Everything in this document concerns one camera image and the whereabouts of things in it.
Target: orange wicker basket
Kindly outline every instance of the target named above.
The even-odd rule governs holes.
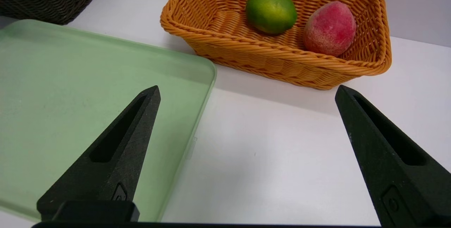
[[[335,0],[293,0],[298,21],[278,36],[261,34],[247,24],[246,1],[169,0],[161,25],[214,63],[321,90],[382,74],[391,65],[384,0],[338,0],[348,5],[357,22],[351,46],[338,57],[306,51],[303,44],[311,14]]]

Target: yellow object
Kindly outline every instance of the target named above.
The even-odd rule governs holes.
[[[260,31],[279,34],[293,27],[298,13],[292,0],[248,0],[246,17]]]

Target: white tabletop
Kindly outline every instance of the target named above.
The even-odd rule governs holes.
[[[193,53],[161,28],[166,2],[93,0],[69,26]],[[0,27],[7,21],[0,18]],[[391,46],[388,72],[345,85],[451,171],[451,48],[395,37]],[[336,88],[217,67],[164,222],[379,225],[335,105]],[[18,220],[0,213],[9,227],[31,225]]]

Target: green cutting board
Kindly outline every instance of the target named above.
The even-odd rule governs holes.
[[[37,200],[140,91],[158,85],[134,202],[140,221],[159,221],[215,79],[199,56],[34,20],[0,30],[0,208],[39,220]]]

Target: green lime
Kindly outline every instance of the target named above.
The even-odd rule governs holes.
[[[248,0],[246,17],[260,31],[279,34],[293,27],[298,13],[292,0]]]

